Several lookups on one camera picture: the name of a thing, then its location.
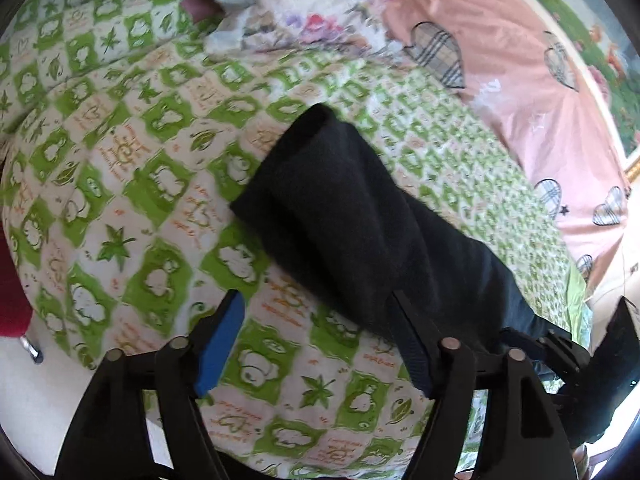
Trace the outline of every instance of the chair leg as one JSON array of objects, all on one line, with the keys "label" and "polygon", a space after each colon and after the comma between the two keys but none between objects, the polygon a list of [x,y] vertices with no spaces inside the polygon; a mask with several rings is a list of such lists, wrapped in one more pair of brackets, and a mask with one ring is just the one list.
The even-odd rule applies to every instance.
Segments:
[{"label": "chair leg", "polygon": [[31,341],[29,341],[29,339],[27,338],[27,336],[25,335],[20,336],[20,343],[22,344],[22,348],[24,348],[27,352],[29,352],[29,355],[31,356],[31,359],[33,359],[34,363],[39,365],[44,360],[44,355],[42,354],[42,350],[40,350],[37,346],[32,344]]}]

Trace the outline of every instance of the black fabric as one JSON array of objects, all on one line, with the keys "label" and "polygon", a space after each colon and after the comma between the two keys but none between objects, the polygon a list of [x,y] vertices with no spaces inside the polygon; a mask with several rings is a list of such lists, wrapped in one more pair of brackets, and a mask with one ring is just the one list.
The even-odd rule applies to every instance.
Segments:
[{"label": "black fabric", "polygon": [[231,209],[321,301],[393,340],[423,390],[426,356],[408,321],[387,311],[393,290],[476,351],[497,351],[507,326],[566,334],[533,313],[484,244],[399,189],[356,128],[324,105],[291,125]]}]

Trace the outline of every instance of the pillow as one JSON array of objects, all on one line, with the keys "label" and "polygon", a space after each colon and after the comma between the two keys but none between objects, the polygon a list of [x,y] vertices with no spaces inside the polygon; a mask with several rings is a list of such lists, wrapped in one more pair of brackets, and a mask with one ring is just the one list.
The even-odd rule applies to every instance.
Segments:
[{"label": "pillow", "polygon": [[363,54],[396,52],[382,13],[388,0],[216,0],[227,17],[206,41],[208,54],[302,48],[324,43]]}]

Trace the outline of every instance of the pink bedding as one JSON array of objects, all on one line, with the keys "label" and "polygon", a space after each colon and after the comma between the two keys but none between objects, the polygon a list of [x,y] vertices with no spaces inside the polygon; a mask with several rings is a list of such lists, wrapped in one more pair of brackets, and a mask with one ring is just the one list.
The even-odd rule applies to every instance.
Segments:
[{"label": "pink bedding", "polygon": [[451,66],[442,79],[521,165],[593,290],[622,237],[629,184],[593,95],[543,20],[524,0],[392,0],[386,22],[419,63]]}]

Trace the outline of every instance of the white floor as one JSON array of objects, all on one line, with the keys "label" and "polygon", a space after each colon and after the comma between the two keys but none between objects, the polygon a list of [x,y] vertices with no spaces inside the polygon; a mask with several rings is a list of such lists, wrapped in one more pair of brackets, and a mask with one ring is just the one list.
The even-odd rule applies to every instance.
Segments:
[{"label": "white floor", "polygon": [[[45,474],[53,474],[78,402],[91,373],[72,361],[37,317],[30,336],[44,352],[35,365],[17,339],[0,337],[0,426],[14,447]],[[160,428],[148,424],[156,462],[171,461]]]}]

